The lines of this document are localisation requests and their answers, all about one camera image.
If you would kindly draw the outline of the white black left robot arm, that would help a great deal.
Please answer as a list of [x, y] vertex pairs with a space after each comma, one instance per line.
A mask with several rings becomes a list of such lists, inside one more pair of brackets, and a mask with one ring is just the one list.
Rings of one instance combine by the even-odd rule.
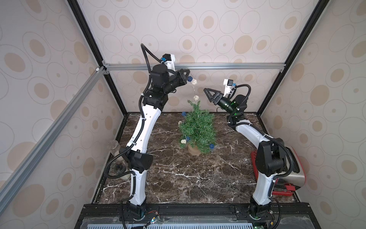
[[[186, 85], [190, 75], [188, 69], [175, 69], [174, 55], [165, 54], [157, 58], [144, 44], [141, 44], [141, 50], [147, 61], [149, 78], [138, 102], [140, 119], [126, 147], [121, 148], [104, 168], [104, 175], [109, 179], [131, 176], [130, 195], [122, 203], [135, 219], [142, 219], [146, 214], [145, 185], [147, 171], [153, 162], [153, 155], [147, 153], [147, 145], [153, 127], [168, 101], [168, 95]], [[148, 56], [158, 64], [150, 66]]]

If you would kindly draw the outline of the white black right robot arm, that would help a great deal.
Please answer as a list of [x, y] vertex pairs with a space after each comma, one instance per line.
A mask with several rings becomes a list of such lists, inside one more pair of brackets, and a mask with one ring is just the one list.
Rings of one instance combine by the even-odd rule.
[[274, 200], [272, 192], [276, 181], [288, 176], [294, 168], [294, 159], [280, 138], [273, 138], [253, 125], [245, 117], [247, 101], [251, 93], [248, 84], [230, 86], [228, 93], [205, 88], [209, 102], [228, 113], [227, 124], [245, 136], [257, 149], [255, 166], [258, 178], [255, 191], [250, 199], [249, 215], [261, 219], [270, 210]]

